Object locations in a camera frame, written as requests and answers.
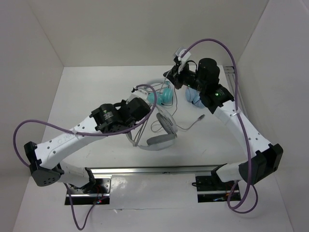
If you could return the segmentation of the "grey white headphones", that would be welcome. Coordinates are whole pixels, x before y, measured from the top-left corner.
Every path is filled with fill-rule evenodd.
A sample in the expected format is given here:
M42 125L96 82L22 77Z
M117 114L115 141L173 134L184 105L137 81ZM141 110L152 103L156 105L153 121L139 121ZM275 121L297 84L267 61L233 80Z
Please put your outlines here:
M126 134L127 139L132 143L134 147L138 147L142 150L147 151L160 151L171 147L177 138L178 128L176 121L174 120L172 114L167 111L167 109L158 104L155 105L156 109L156 121L150 125L150 129L153 133L161 134L150 137L146 140L146 145L140 144L141 136L144 133L145 125L138 131L136 137L132 138L132 133Z

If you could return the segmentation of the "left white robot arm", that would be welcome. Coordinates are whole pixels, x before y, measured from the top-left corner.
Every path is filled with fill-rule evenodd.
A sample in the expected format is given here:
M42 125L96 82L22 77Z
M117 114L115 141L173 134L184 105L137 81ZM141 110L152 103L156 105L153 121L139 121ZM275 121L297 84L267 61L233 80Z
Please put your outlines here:
M39 187L62 182L84 193L93 191L97 182L91 169L76 167L63 160L97 140L129 133L145 122L153 110L141 98L102 104L81 123L58 137L41 144L28 142L24 150L32 178Z

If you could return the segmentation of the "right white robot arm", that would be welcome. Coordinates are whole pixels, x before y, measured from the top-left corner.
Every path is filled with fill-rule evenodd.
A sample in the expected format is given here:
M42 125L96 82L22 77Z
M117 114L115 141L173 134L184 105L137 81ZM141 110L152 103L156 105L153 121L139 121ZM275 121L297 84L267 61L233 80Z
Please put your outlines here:
M224 164L212 171L211 185L222 189L229 181L244 180L254 185L277 171L283 155L280 144L273 145L248 120L244 113L236 108L235 99L219 81L220 69L211 58L199 61L195 72L185 65L179 71L179 62L171 71L163 74L176 89L190 87L199 94L202 104L231 131L244 152L250 157L246 162Z

